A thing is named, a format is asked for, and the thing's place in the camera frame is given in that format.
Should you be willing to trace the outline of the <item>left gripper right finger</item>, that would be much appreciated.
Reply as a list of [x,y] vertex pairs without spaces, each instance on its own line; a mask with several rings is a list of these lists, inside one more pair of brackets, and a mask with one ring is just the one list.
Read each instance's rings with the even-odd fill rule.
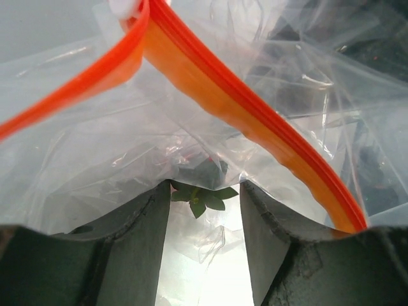
[[355,235],[312,221],[240,184],[240,208],[256,305],[406,305],[407,228]]

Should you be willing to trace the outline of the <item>clear zip top bag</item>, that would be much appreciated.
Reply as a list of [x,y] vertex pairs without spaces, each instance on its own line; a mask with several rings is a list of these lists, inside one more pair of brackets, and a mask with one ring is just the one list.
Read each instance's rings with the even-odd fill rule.
[[[174,180],[407,228],[406,1],[143,1],[128,33],[112,10],[1,2],[1,226],[67,234]],[[233,244],[172,192],[178,292]]]

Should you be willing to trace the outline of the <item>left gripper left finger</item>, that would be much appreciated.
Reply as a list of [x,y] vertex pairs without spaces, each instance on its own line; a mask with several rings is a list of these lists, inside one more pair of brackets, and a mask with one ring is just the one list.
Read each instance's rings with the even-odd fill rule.
[[72,232],[1,226],[2,305],[153,305],[167,181]]

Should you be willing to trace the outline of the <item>small fake red strawberry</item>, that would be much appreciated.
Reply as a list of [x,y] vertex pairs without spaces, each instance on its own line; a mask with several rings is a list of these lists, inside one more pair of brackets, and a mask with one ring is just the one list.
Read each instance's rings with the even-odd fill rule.
[[174,202],[180,201],[188,203],[191,212],[196,219],[200,218],[208,208],[217,211],[225,211],[226,207],[224,200],[229,200],[238,195],[238,192],[232,187],[213,191],[174,180],[171,180],[170,184],[173,188],[171,200]]

